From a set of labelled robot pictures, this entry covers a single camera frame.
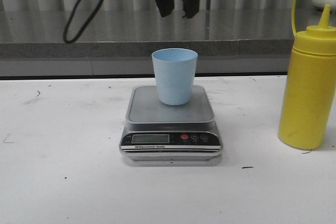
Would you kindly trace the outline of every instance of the scale platform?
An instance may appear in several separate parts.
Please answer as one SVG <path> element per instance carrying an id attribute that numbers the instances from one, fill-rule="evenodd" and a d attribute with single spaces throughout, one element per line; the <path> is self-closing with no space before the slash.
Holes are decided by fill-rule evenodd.
<path id="1" fill-rule="evenodd" d="M 206 91 L 193 86 L 191 100 L 162 103 L 156 86 L 133 89 L 119 149 L 133 160 L 207 160 L 223 143 Z"/>

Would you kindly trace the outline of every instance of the black mark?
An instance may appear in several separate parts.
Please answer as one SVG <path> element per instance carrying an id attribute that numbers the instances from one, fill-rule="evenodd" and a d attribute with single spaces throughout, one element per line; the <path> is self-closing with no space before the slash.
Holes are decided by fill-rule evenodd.
<path id="1" fill-rule="evenodd" d="M 5 139 L 3 140 L 3 143 L 4 144 L 14 144 L 15 142 L 7 142 L 7 139 L 9 138 L 9 136 L 10 136 L 11 134 L 9 133 L 6 137 L 5 137 Z"/>

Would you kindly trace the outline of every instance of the white table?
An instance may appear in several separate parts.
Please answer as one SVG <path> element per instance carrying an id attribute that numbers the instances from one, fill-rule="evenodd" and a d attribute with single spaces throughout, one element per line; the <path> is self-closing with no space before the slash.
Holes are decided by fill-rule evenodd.
<path id="1" fill-rule="evenodd" d="M 132 88 L 154 79 L 0 81 L 0 223 L 334 223 L 336 107 L 318 150 L 289 147 L 285 82 L 195 78 L 224 152 L 154 164 L 118 149 Z"/>

